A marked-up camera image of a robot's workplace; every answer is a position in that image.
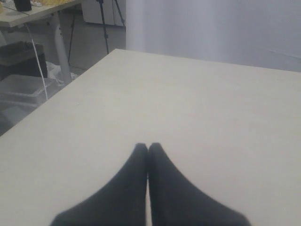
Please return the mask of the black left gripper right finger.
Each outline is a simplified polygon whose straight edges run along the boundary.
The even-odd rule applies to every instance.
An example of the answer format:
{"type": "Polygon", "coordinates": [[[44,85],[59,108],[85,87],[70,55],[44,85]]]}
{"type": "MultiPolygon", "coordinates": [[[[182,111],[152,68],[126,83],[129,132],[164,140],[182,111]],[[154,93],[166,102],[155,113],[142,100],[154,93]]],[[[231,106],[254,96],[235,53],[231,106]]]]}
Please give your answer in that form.
{"type": "Polygon", "coordinates": [[[194,186],[160,143],[148,151],[151,220],[154,226],[249,226],[241,213],[194,186]]]}

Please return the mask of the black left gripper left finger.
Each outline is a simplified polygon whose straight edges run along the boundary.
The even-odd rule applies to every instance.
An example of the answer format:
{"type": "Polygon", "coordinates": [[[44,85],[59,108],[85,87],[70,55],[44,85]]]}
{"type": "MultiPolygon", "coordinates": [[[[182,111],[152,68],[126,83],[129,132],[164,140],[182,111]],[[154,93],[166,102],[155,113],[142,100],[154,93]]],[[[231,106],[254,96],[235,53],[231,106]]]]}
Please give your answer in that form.
{"type": "Polygon", "coordinates": [[[119,172],[99,191],[58,214],[54,226],[144,226],[148,149],[138,143],[119,172]]]}

